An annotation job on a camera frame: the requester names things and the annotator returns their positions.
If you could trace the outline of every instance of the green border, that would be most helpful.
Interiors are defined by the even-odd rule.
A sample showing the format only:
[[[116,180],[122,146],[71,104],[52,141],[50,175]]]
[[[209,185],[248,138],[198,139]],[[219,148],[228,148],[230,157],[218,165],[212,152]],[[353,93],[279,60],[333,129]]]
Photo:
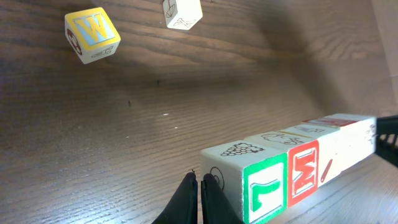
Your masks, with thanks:
[[[287,153],[282,153],[278,156],[266,159],[243,170],[243,221],[249,224],[249,175],[259,172],[267,167],[273,166],[278,163],[284,164],[284,202],[282,208],[276,210],[272,215],[259,220],[257,223],[266,223],[281,214],[287,207]]]

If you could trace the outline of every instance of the alphabet block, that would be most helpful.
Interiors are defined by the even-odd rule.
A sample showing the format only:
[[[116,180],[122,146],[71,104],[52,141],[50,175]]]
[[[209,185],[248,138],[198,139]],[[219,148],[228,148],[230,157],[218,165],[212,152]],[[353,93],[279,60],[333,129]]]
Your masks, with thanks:
[[[304,123],[340,130],[341,170],[350,168],[376,149],[376,117],[339,113]]]
[[[164,0],[164,17],[168,28],[189,30],[202,17],[200,0]]]
[[[114,54],[121,40],[101,7],[66,14],[65,35],[84,64]]]
[[[201,174],[211,173],[245,223],[265,223],[287,206],[287,154],[236,141],[204,149]]]
[[[244,140],[288,154],[288,207],[318,189],[319,143],[316,139],[273,131]]]
[[[343,136],[340,130],[326,126],[315,126],[309,124],[300,124],[282,130],[285,133],[296,134],[313,138],[319,142],[319,160],[318,160],[318,187],[327,183],[341,173],[341,161],[339,160],[341,141]]]

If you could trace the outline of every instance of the yellow block face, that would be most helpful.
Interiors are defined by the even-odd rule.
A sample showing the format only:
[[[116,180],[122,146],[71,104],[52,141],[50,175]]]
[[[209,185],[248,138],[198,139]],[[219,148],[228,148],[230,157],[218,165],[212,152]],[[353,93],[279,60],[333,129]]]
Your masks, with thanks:
[[[118,32],[102,7],[69,13],[65,20],[86,51],[120,41]]]

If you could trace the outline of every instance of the green-bordered block face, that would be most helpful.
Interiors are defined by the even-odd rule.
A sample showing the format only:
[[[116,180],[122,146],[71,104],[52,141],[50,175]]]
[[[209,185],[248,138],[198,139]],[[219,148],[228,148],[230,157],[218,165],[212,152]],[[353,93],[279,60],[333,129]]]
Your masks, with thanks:
[[[243,178],[245,223],[268,222],[286,209],[286,153],[244,168]]]

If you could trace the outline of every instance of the wooden table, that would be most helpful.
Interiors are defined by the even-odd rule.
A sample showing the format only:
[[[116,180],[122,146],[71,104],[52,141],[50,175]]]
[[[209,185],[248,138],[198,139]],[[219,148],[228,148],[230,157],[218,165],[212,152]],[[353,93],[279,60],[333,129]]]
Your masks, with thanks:
[[[122,41],[83,65],[63,17],[96,6]],[[184,32],[160,0],[0,0],[0,223],[150,223],[201,149],[396,112],[370,0],[202,7]],[[396,222],[397,174],[371,156],[271,223]]]

